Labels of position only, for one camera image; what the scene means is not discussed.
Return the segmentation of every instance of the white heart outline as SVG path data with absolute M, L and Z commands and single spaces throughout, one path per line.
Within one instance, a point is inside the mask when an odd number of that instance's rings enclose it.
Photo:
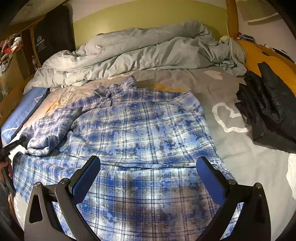
M 218 122 L 218 124 L 220 126 L 222 126 L 224 132 L 229 133 L 229 132 L 234 131 L 234 132 L 238 132 L 238 133 L 245 133 L 245 132 L 251 131 L 251 127 L 239 128 L 239 127 L 233 126 L 233 127 L 227 128 L 226 125 L 224 124 L 224 122 L 220 119 L 220 117 L 218 115 L 218 107 L 219 106 L 223 106 L 225 109 L 230 111 L 230 115 L 229 115 L 230 118 L 242 117 L 242 115 L 241 115 L 241 113 L 234 113 L 234 110 L 229 108 L 224 102 L 220 102 L 220 103 L 215 104 L 212 108 L 212 113 L 215 117 L 215 120 Z

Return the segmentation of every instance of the gray bed sheet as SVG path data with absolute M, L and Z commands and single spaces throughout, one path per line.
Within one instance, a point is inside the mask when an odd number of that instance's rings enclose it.
M 233 77 L 219 67 L 193 70 L 141 70 L 91 81 L 84 86 L 58 88 L 48 95 L 40 107 L 24 125 L 52 114 L 74 100 L 89 95 L 100 85 L 120 84 L 127 75 L 134 75 L 140 88 L 153 88 L 163 91 L 183 92 L 191 90 L 200 100 L 211 131 L 218 155 L 226 168 L 237 178 L 239 184 L 263 185 L 271 218 L 271 240 L 275 240 L 296 210 L 296 200 L 286 178 L 289 153 L 255 145 L 252 142 L 251 128 L 245 125 L 234 103 L 236 92 L 243 78 Z M 11 159 L 18 147 L 11 153 Z M 17 218 L 24 227 L 27 204 L 20 197 L 14 199 Z

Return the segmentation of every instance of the pillow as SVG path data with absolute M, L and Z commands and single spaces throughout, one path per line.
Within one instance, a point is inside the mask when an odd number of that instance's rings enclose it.
M 283 60 L 278 57 L 271 56 L 272 54 L 276 55 L 276 53 L 263 46 L 260 46 L 262 47 L 260 48 L 256 44 L 246 40 L 237 40 L 237 42 L 244 48 L 246 52 L 246 68 L 248 70 L 253 71 L 255 74 L 261 76 L 258 63 L 266 62 L 276 73 L 276 75 L 280 77 L 290 88 L 294 95 L 296 95 L 296 74 Z
M 8 144 L 20 131 L 23 124 L 30 118 L 48 93 L 48 88 L 33 88 L 25 94 L 1 126 L 1 138 L 3 145 Z

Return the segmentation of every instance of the blue plaid shirt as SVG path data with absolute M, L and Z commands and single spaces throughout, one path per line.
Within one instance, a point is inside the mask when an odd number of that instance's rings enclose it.
M 22 132 L 14 184 L 29 199 L 33 184 L 58 183 L 92 155 L 101 171 L 78 209 L 103 241 L 195 240 L 219 205 L 195 169 L 205 156 L 226 178 L 200 102 L 191 92 L 138 88 L 133 76 L 57 109 Z M 66 234 L 71 232 L 56 205 Z M 230 234 L 240 206 L 225 232 Z

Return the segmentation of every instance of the black bag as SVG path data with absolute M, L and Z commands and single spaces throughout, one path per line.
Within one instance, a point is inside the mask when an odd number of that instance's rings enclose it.
M 265 62 L 261 76 L 248 71 L 246 85 L 239 84 L 235 103 L 252 126 L 254 142 L 286 152 L 296 152 L 296 97 Z
M 36 52 L 41 65 L 61 50 L 75 50 L 69 10 L 58 6 L 46 14 L 34 30 Z

